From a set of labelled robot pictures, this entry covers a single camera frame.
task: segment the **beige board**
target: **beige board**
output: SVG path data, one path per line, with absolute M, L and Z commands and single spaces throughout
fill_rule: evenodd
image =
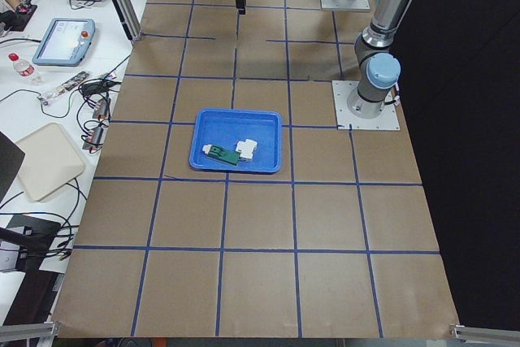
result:
M 401 110 L 399 132 L 335 129 L 328 80 L 359 77 L 352 43 L 371 16 L 192 2 L 146 7 L 143 30 L 173 37 L 135 44 L 60 336 L 449 337 L 457 313 Z M 205 107 L 279 112 L 280 171 L 194 171 Z

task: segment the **clear plastic bottle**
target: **clear plastic bottle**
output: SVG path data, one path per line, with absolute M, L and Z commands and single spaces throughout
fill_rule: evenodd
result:
M 15 71 L 30 85 L 40 85 L 43 80 L 34 66 L 27 60 L 21 59 L 16 53 L 9 54 Z

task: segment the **table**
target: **table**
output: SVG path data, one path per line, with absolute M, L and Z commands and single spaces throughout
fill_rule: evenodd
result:
M 148 0 L 53 320 L 62 337 L 449 336 L 457 313 L 405 126 L 339 131 L 369 15 Z M 204 107 L 278 111 L 274 175 L 195 171 Z
M 138 18 L 142 17 L 146 0 L 132 0 Z M 27 28 L 21 33 L 11 33 L 3 39 L 12 37 L 26 37 L 41 39 L 47 26 L 54 17 L 63 18 L 91 18 L 96 23 L 96 35 L 93 40 L 84 61 L 77 67 L 37 67 L 41 73 L 44 84 L 36 87 L 24 85 L 19 77 L 12 70 L 11 61 L 7 58 L 7 54 L 15 51 L 20 57 L 30 60 L 37 48 L 35 43 L 13 43 L 0 46 L 0 73 L 2 74 L 2 92 L 0 97 L 4 97 L 10 92 L 17 89 L 29 88 L 37 89 L 40 92 L 48 91 L 65 80 L 74 76 L 82 70 L 89 70 L 93 75 L 100 75 L 109 71 L 118 64 L 125 56 L 130 54 L 132 44 L 124 35 L 124 31 L 120 25 L 119 19 L 115 13 L 115 9 L 111 0 L 102 0 L 91 7 L 72 10 L 67 0 L 33 0 L 38 5 L 36 14 L 29 22 Z M 124 74 L 126 63 L 118 68 L 118 80 Z M 53 115 L 61 115 L 67 110 L 68 96 L 61 98 L 52 106 L 47 107 L 47 111 Z M 76 146 L 80 149 L 82 141 L 80 139 L 80 130 L 76 124 L 75 114 L 82 103 L 79 94 L 72 100 L 71 114 L 63 119 L 52 119 L 44 116 L 40 111 L 40 103 L 31 93 L 17 93 L 5 102 L 0 103 L 0 130 L 13 141 L 18 141 L 34 130 L 43 125 L 55 122 L 61 124 L 71 136 Z M 87 120 L 90 113 L 82 111 L 80 118 Z M 92 182 L 93 173 L 98 164 L 99 155 L 90 155 L 83 153 L 86 161 L 86 168 L 82 175 L 77 179 L 81 190 L 88 195 L 90 184 Z M 5 200 L 22 191 L 18 180 L 11 186 Z M 20 211 L 52 211 L 62 215 L 70 213 L 74 201 L 76 199 L 75 190 L 62 187 L 49 197 L 44 198 L 41 202 L 31 202 L 24 195 L 17 197 L 13 202 L 2 209 L 2 212 L 20 212 Z M 74 215 L 71 217 L 72 224 L 80 223 L 81 216 L 85 204 L 81 202 Z M 5 227 L 9 221 L 8 216 L 0 216 L 0 223 Z M 68 259 L 59 261 L 57 258 L 49 258 L 44 260 L 41 265 L 42 270 L 65 272 L 67 269 Z M 0 273 L 0 322 L 3 323 L 11 303 L 18 291 L 21 281 L 24 277 L 22 272 Z

